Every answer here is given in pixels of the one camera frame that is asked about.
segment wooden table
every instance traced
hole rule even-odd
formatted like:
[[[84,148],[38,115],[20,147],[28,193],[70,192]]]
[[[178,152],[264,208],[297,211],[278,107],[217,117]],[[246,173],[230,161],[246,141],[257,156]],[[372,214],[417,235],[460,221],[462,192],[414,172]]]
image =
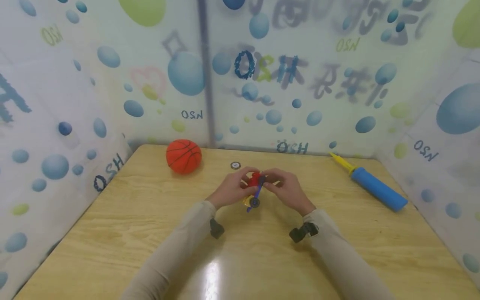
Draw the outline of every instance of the wooden table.
[[[331,158],[202,149],[200,170],[172,174],[165,146],[144,145],[41,265],[17,299],[118,299],[130,279],[197,201],[233,170],[230,163],[298,175],[314,204],[378,272],[397,299],[478,299],[480,294],[412,204],[395,214],[351,182]],[[350,159],[401,191],[375,160]],[[340,299],[306,239],[301,218],[268,191],[250,213],[238,203],[216,215],[207,237],[174,278],[167,299]]]

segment human hand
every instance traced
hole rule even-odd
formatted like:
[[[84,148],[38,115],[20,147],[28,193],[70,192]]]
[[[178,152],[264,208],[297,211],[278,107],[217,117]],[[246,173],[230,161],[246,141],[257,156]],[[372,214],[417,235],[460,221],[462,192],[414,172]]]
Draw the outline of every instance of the human hand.
[[[302,217],[316,209],[303,192],[297,176],[277,168],[262,172],[266,175],[264,187],[274,193],[287,207],[296,210]]]
[[[234,204],[247,196],[255,194],[258,187],[247,187],[247,183],[250,180],[247,174],[250,172],[260,171],[253,167],[244,167],[235,173],[226,175],[215,192],[208,196],[206,200],[218,210],[223,206]]]

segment orange basketball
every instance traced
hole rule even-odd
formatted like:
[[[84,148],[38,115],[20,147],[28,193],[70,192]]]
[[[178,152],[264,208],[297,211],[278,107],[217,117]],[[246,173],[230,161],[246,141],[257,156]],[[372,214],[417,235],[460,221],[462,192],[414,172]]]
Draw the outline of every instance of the orange basketball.
[[[167,164],[175,173],[192,173],[201,161],[200,147],[190,140],[175,140],[167,147]]]

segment long sleeve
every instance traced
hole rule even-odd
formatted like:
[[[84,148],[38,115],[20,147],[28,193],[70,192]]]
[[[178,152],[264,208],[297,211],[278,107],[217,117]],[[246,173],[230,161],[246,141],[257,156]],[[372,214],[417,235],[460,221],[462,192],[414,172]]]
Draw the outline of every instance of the long sleeve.
[[[210,233],[210,219],[215,213],[210,202],[196,203],[140,268],[121,300],[162,299],[171,276]]]
[[[343,296],[348,300],[395,299],[375,271],[342,237],[333,220],[323,210],[314,210],[303,217],[318,227],[311,237],[312,246],[323,258]]]

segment blue bubble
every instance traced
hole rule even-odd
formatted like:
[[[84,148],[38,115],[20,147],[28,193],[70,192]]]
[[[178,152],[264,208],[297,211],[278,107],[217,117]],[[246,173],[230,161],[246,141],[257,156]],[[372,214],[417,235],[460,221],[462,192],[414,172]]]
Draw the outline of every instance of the blue bubble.
[[[398,9],[392,10],[387,17],[387,22],[393,23],[398,18]]]
[[[65,14],[67,16],[67,19],[73,24],[77,24],[78,22],[80,22],[80,17],[77,15],[76,12],[72,10],[67,10]]]
[[[17,252],[25,248],[27,245],[27,236],[23,232],[16,232],[12,234],[5,243],[5,250],[7,252]]]
[[[223,0],[223,3],[231,10],[237,10],[243,6],[245,0]]]
[[[225,75],[230,71],[232,60],[230,55],[225,52],[219,52],[213,57],[212,67],[218,75]]]
[[[180,93],[195,96],[205,88],[202,63],[192,54],[179,52],[168,63],[168,78]]]
[[[80,63],[77,60],[73,60],[73,64],[75,65],[75,68],[77,69],[77,71],[82,70],[82,66],[80,65]]]
[[[75,165],[72,168],[72,172],[73,172],[73,174],[79,176],[80,174],[82,174],[84,172],[84,167],[80,166],[80,165]]]
[[[392,30],[390,28],[385,29],[380,36],[382,42],[387,42],[392,37]]]
[[[104,138],[107,136],[107,127],[102,119],[96,118],[93,121],[93,131],[98,137]]]
[[[301,100],[300,100],[300,99],[295,99],[295,100],[293,100],[293,101],[292,101],[292,106],[293,106],[294,108],[300,108],[300,106],[301,106]]]
[[[375,127],[376,123],[377,121],[375,120],[374,117],[364,117],[357,122],[357,125],[355,126],[355,130],[358,133],[367,133]]]
[[[90,149],[87,151],[87,158],[92,160],[96,157],[96,151],[94,149]]]
[[[87,6],[85,5],[85,3],[77,1],[77,3],[75,3],[75,6],[80,12],[87,12]]]
[[[32,190],[35,192],[41,192],[47,187],[47,182],[45,179],[38,178],[32,182]]]
[[[24,10],[26,14],[29,16],[35,17],[36,16],[36,10],[35,6],[29,1],[29,0],[19,0],[20,7]]]
[[[271,109],[265,115],[265,120],[270,125],[277,125],[282,120],[282,113],[276,109]]]
[[[437,125],[448,134],[464,134],[480,126],[480,84],[466,84],[451,92],[437,111]]]
[[[70,133],[72,133],[72,126],[70,125],[70,123],[68,122],[60,122],[59,123],[59,132],[62,134],[62,135],[69,135]]]
[[[391,62],[381,66],[375,74],[375,81],[378,84],[387,84],[395,78],[396,66]]]
[[[132,117],[141,117],[144,115],[144,108],[135,100],[127,100],[123,103],[123,109]]]
[[[29,158],[29,154],[26,150],[17,149],[12,152],[12,159],[14,162],[22,164]]]
[[[465,253],[462,256],[463,265],[472,273],[480,272],[480,264],[478,260],[471,254]]]
[[[249,101],[254,101],[258,96],[258,88],[251,82],[246,83],[241,88],[241,95]]]
[[[423,201],[430,203],[435,200],[435,194],[430,189],[425,189],[421,191],[420,196]]]
[[[125,91],[127,91],[127,92],[133,91],[133,87],[132,87],[131,85],[129,85],[129,84],[124,84],[124,85],[123,85],[123,88],[124,88]]]
[[[117,68],[120,66],[120,56],[112,47],[100,46],[96,50],[96,55],[100,62],[109,68]]]
[[[60,154],[51,154],[42,161],[42,172],[52,180],[62,179],[69,169],[68,160]]]
[[[318,110],[314,110],[307,116],[307,125],[315,126],[322,120],[322,113]]]
[[[231,133],[237,134],[237,133],[239,133],[239,131],[240,131],[240,128],[237,125],[230,126],[230,132]]]
[[[257,39],[264,38],[270,27],[270,21],[268,17],[263,12],[259,13],[258,15],[253,16],[250,19],[250,34]]]

